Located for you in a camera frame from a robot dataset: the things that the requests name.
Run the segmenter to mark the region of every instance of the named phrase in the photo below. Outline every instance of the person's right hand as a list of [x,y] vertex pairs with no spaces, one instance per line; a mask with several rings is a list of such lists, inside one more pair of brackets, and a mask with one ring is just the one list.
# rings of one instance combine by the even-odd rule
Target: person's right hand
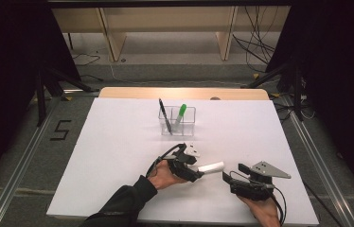
[[280,226],[277,207],[272,198],[269,198],[266,201],[252,201],[241,196],[237,197],[248,205],[255,218],[263,227]]

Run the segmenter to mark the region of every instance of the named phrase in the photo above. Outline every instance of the person's left hand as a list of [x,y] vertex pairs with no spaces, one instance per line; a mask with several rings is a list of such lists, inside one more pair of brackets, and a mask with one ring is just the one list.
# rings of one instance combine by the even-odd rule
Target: person's left hand
[[173,175],[168,167],[168,161],[162,160],[151,172],[148,180],[157,189],[164,189],[176,183],[186,183],[186,180]]

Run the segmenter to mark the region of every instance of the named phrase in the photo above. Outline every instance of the black sleeve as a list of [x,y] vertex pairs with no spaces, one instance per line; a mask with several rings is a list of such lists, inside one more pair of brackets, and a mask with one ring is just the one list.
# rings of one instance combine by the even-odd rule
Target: black sleeve
[[157,194],[153,184],[143,176],[133,186],[121,186],[98,213],[80,227],[134,226],[145,203]]

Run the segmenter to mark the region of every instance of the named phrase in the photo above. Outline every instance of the marker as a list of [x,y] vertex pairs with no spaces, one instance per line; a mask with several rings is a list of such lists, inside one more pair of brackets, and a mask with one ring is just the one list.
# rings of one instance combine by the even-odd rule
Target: marker
[[174,122],[174,128],[177,129],[179,127],[181,119],[183,118],[185,112],[186,112],[186,104],[183,104],[181,105],[180,111],[178,112],[177,119]]
[[173,134],[171,133],[171,125],[170,122],[168,121],[168,116],[166,115],[165,107],[163,106],[162,99],[160,98],[159,98],[159,105],[160,105],[160,109],[162,110],[163,117],[165,118],[166,126],[168,127],[168,132],[170,132],[170,134]]

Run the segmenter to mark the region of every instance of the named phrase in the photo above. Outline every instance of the clear plastic pen holder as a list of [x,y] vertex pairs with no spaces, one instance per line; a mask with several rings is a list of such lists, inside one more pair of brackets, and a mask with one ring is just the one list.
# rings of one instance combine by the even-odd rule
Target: clear plastic pen holder
[[179,117],[180,107],[165,106],[165,111],[171,126],[171,134],[168,131],[168,125],[162,110],[159,108],[159,122],[162,135],[194,135],[195,107],[186,107],[183,117]]

